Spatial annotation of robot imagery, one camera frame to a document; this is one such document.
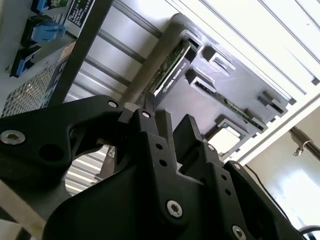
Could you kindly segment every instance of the black plastic part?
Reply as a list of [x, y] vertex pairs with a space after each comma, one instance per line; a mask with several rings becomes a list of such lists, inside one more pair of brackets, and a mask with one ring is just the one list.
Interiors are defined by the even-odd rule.
[[155, 113], [155, 122], [156, 127], [159, 131], [159, 136], [165, 138], [166, 142], [168, 143], [168, 147], [170, 149], [170, 153], [173, 160], [173, 165], [177, 170], [177, 157], [174, 142], [174, 133], [172, 129], [171, 114], [165, 110], [157, 111]]
[[192, 217], [180, 236], [170, 232], [164, 235], [164, 229], [155, 231], [159, 223], [153, 212], [154, 202], [145, 198], [151, 194], [145, 174], [138, 165], [128, 167], [65, 201], [47, 221], [43, 240], [209, 239], [212, 232], [204, 207], [204, 203], [208, 205], [204, 187], [176, 175], [184, 199], [183, 210], [187, 209]]
[[[94, 96], [1, 118], [0, 133], [20, 131], [26, 141], [19, 145], [0, 142], [0, 177], [31, 186], [50, 186], [64, 177], [73, 160], [99, 150], [102, 145], [97, 139], [118, 144], [122, 132], [117, 120], [123, 109], [120, 105], [111, 107], [109, 101], [114, 100]], [[63, 156], [53, 154], [56, 149]]]
[[281, 104], [266, 91], [264, 91], [262, 93], [262, 96], [259, 96], [257, 100], [276, 116], [282, 117], [288, 112], [288, 110], [286, 109], [287, 104]]
[[187, 167], [192, 151], [202, 143], [196, 120], [189, 114], [185, 115], [173, 131], [176, 160]]
[[52, 22], [52, 18], [47, 15], [37, 15], [28, 18], [21, 38], [21, 45], [23, 47], [32, 48], [37, 44], [37, 42], [31, 40], [31, 36], [34, 31], [34, 27], [44, 22]]
[[[0, 132], [15, 129], [26, 136], [20, 145], [0, 143], [0, 177], [15, 181], [8, 186], [45, 214], [44, 240], [236, 240], [234, 226], [247, 240], [302, 239], [243, 167], [234, 161], [224, 166], [202, 142], [193, 117], [187, 115], [173, 134], [177, 157], [186, 158], [179, 158], [182, 175], [155, 118], [146, 113], [132, 114], [96, 96], [0, 119]], [[60, 180], [72, 160], [98, 150], [101, 141], [116, 146], [126, 164], [69, 198]], [[62, 195], [58, 188], [41, 188], [52, 185], [63, 187]], [[43, 200], [53, 204], [60, 197], [58, 207], [42, 208]], [[170, 200], [181, 207], [180, 216], [170, 213]]]
[[27, 69], [31, 68], [34, 65], [34, 63], [32, 62], [32, 58], [40, 49], [41, 47], [34, 46], [32, 48], [24, 48], [19, 50], [15, 56], [10, 77], [19, 78], [23, 74], [23, 72], [20, 72], [20, 69], [19, 69], [19, 65], [21, 61], [25, 61], [24, 66]]
[[315, 77], [315, 78], [312, 80], [312, 83], [313, 83], [313, 85], [317, 86], [317, 85], [320, 83], [320, 80]]
[[243, 216], [255, 239], [301, 240], [299, 232], [281, 214], [274, 203], [250, 177], [249, 173], [235, 161], [224, 165], [231, 177], [241, 205]]

